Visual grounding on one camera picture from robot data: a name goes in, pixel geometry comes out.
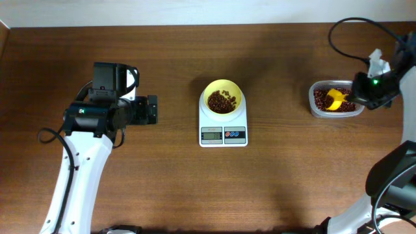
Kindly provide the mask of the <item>red beans in bowl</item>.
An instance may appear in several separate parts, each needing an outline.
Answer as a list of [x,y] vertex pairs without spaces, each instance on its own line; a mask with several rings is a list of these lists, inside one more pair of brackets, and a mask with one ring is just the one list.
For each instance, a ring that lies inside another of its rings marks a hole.
[[228,114],[237,108],[235,96],[226,90],[214,91],[207,100],[209,109],[217,114]]

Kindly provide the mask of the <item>white digital kitchen scale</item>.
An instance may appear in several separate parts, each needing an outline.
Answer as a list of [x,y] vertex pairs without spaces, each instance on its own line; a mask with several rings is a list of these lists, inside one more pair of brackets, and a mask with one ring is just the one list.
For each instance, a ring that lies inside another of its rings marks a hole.
[[203,148],[245,147],[248,145],[248,125],[244,94],[236,109],[228,114],[213,112],[205,103],[204,90],[199,101],[199,145]]

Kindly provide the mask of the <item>red beans in container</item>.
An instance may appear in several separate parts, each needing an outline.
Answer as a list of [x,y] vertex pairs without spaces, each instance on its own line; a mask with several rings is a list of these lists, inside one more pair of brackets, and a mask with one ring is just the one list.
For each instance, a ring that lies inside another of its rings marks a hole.
[[317,88],[313,91],[314,101],[316,107],[324,112],[354,112],[356,104],[347,101],[336,101],[335,97],[347,96],[351,93],[350,89],[345,88],[331,88],[323,89]]

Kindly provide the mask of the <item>yellow measuring scoop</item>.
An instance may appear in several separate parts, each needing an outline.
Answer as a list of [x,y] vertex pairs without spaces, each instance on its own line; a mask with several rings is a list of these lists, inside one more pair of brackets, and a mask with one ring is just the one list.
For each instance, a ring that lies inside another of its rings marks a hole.
[[333,99],[332,103],[326,108],[329,111],[336,111],[341,107],[341,105],[346,102],[346,97],[348,94],[343,94],[342,92],[332,88],[328,91],[327,96]]

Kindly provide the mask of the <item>yellow plastic bowl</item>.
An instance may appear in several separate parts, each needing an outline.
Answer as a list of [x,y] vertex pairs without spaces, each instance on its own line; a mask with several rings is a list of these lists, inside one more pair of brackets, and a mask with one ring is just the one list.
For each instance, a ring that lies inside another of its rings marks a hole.
[[237,101],[237,108],[233,111],[230,112],[228,114],[234,113],[237,111],[237,109],[242,105],[242,91],[241,89],[233,82],[230,80],[226,80],[226,79],[219,79],[219,80],[215,80],[213,82],[211,82],[203,91],[202,94],[202,101],[203,101],[203,106],[207,107],[208,110],[212,113],[215,113],[213,111],[211,111],[207,105],[207,100],[208,97],[217,90],[226,90],[230,93],[231,96],[235,96],[236,97],[236,101]]

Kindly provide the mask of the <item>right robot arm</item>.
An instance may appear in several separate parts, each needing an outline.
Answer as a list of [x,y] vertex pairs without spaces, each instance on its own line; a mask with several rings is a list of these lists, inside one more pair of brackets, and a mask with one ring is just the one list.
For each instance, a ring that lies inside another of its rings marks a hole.
[[400,145],[370,170],[365,195],[344,213],[328,217],[314,233],[381,233],[393,222],[415,222],[415,33],[396,44],[392,68],[383,71],[370,62],[368,73],[357,73],[347,100],[370,110],[403,99]]

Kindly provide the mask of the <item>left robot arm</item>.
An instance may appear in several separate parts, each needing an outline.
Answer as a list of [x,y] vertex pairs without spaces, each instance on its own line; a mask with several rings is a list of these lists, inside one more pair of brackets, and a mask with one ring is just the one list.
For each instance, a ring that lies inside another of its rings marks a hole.
[[136,95],[138,68],[95,62],[93,75],[64,111],[59,130],[40,130],[50,133],[63,147],[41,233],[90,233],[104,166],[112,150],[124,144],[126,127],[158,122],[157,96]]

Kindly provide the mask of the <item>clear plastic bean container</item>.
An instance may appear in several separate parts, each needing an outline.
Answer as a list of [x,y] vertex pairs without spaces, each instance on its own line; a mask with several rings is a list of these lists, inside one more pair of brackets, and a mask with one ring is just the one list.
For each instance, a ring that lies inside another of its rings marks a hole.
[[356,109],[355,111],[352,111],[352,112],[326,112],[326,111],[320,110],[315,105],[314,91],[316,89],[331,89],[331,88],[351,89],[351,87],[352,87],[352,81],[343,81],[343,80],[318,81],[314,83],[309,89],[309,104],[310,104],[312,115],[317,118],[329,118],[329,119],[349,118],[349,117],[360,115],[365,108],[363,105],[360,105],[360,104],[356,104]]

